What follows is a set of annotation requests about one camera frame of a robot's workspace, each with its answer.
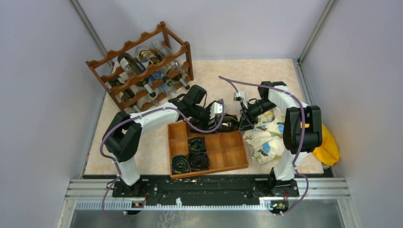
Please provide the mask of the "wooden compartment tray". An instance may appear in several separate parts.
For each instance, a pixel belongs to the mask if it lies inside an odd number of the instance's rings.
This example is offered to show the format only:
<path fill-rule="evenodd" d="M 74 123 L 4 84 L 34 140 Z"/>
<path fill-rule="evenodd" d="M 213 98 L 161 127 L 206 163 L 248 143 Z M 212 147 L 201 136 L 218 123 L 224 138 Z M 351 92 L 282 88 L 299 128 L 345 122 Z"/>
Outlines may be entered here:
<path fill-rule="evenodd" d="M 239 132 L 217 134 L 192 133 L 185 122 L 167 125 L 170 158 L 170 177 L 183 179 L 205 174 L 245 169 L 249 166 L 244 142 Z M 191 171 L 183 174 L 172 174 L 171 158 L 176 155 L 188 157 L 188 140 L 202 136 L 206 142 L 207 154 L 210 158 L 210 169 L 206 171 Z"/>

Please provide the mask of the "dark wine bottle beige label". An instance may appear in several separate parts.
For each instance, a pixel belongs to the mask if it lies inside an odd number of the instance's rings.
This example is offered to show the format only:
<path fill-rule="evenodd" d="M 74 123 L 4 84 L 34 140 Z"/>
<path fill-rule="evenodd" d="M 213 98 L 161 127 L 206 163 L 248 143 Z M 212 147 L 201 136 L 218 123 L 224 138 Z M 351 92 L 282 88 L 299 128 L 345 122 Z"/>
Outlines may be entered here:
<path fill-rule="evenodd" d="M 190 86 L 189 84 L 185 81 L 183 78 L 185 75 L 188 74 L 186 70 L 182 68 L 182 70 L 167 70 L 166 66 L 161 67 L 159 70 L 161 70 L 163 73 L 165 73 L 173 82 L 174 84 L 181 84 L 185 89 L 189 89 Z"/>

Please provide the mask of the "blue square glass bottle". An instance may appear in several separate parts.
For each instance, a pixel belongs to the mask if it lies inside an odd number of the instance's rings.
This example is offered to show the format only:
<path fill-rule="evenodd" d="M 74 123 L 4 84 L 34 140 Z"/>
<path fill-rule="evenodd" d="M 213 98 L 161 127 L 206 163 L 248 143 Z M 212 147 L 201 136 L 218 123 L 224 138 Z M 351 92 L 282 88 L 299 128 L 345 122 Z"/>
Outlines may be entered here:
<path fill-rule="evenodd" d="M 153 82 L 156 80 L 164 81 L 164 83 L 158 87 L 158 90 L 152 89 L 151 87 Z M 139 89 L 145 90 L 152 98 L 156 98 L 157 91 L 164 92 L 167 96 L 174 96 L 175 94 L 177 94 L 174 87 L 174 82 L 161 70 L 157 70 L 148 77 L 145 77 L 144 79 L 138 81 L 135 85 Z"/>

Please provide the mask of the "brown wooden wine rack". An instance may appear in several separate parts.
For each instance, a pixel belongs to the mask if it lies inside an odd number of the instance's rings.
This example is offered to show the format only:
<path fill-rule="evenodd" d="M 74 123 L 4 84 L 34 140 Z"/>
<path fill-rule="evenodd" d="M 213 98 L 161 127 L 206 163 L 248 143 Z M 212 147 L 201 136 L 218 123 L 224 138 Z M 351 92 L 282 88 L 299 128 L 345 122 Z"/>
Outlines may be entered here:
<path fill-rule="evenodd" d="M 102 60 L 86 62 L 100 84 L 121 110 L 144 111 L 177 89 L 190 89 L 194 79 L 191 46 L 161 21 L 152 32 L 109 50 Z"/>

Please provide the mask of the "clear glass bottle back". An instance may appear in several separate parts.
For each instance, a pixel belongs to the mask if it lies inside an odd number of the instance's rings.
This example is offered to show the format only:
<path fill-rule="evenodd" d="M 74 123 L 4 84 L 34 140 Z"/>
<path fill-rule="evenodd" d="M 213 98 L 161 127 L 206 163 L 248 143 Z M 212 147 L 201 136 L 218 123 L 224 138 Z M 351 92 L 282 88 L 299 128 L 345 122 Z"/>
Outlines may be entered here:
<path fill-rule="evenodd" d="M 152 46 L 156 50 L 156 56 L 163 60 L 168 54 L 172 55 L 172 51 L 169 47 L 167 47 L 160 39 L 155 39 L 152 41 Z M 178 60 L 173 60 L 166 65 L 167 70 L 182 70 L 182 65 L 179 63 Z"/>

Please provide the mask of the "dark wine bottle grey label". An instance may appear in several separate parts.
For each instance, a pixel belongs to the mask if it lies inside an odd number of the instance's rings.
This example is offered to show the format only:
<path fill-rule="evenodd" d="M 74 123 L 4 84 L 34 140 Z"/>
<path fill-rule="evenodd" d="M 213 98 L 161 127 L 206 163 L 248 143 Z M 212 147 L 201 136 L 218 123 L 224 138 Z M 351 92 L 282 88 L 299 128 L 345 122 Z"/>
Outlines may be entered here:
<path fill-rule="evenodd" d="M 129 77 L 138 77 L 140 74 L 143 73 L 142 68 L 128 53 L 123 53 L 119 55 L 117 57 L 117 61 Z M 137 83 L 135 83 L 135 85 L 137 85 L 138 87 L 145 87 L 146 85 L 149 85 L 149 76 L 139 80 Z"/>

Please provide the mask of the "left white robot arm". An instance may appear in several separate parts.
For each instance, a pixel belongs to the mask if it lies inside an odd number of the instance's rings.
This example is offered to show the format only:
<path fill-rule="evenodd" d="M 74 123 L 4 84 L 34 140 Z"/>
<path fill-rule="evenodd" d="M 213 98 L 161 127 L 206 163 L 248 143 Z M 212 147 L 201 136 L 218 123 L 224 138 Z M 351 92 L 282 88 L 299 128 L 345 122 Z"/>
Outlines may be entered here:
<path fill-rule="evenodd" d="M 187 93 L 171 98 L 156 108 L 134 114 L 120 111 L 114 116 L 99 150 L 103 157 L 112 160 L 118 171 L 117 179 L 124 183 L 126 193 L 135 197 L 143 189 L 134 156 L 144 133 L 181 120 L 197 132 L 217 132 L 225 116 L 225 103 L 219 99 L 203 107 L 200 102 L 206 96 L 205 89 L 193 85 Z"/>

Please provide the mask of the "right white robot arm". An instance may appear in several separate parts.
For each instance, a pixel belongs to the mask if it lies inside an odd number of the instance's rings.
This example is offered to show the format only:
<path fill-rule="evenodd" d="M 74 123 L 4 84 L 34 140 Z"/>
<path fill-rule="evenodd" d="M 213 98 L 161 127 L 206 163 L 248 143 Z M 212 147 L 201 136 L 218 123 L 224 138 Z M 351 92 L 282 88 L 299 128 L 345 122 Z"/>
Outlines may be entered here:
<path fill-rule="evenodd" d="M 240 131 L 253 129 L 258 123 L 258 116 L 277 107 L 284 115 L 283 143 L 286 148 L 278 164 L 272 168 L 272 180 L 268 182 L 268 191 L 274 196 L 286 190 L 286 181 L 295 177 L 297 160 L 321 146 L 322 118 L 321 110 L 316 105 L 307 105 L 300 101 L 280 82 L 265 81 L 258 85 L 260 99 L 250 104 L 241 93 L 235 93 L 234 99 L 240 102 Z"/>

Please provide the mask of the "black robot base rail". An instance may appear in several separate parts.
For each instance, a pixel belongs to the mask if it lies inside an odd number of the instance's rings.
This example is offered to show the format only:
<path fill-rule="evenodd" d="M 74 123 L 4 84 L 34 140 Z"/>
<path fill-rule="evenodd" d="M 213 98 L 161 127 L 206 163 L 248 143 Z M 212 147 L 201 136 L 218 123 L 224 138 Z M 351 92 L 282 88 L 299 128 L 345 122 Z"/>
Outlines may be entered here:
<path fill-rule="evenodd" d="M 348 200 L 343 178 L 295 178 L 289 186 L 269 189 L 268 175 L 206 175 L 171 179 L 143 175 L 128 187 L 112 176 L 71 180 L 65 195 L 72 209 L 137 214 L 141 211 L 263 210 L 284 213 L 305 200 Z"/>

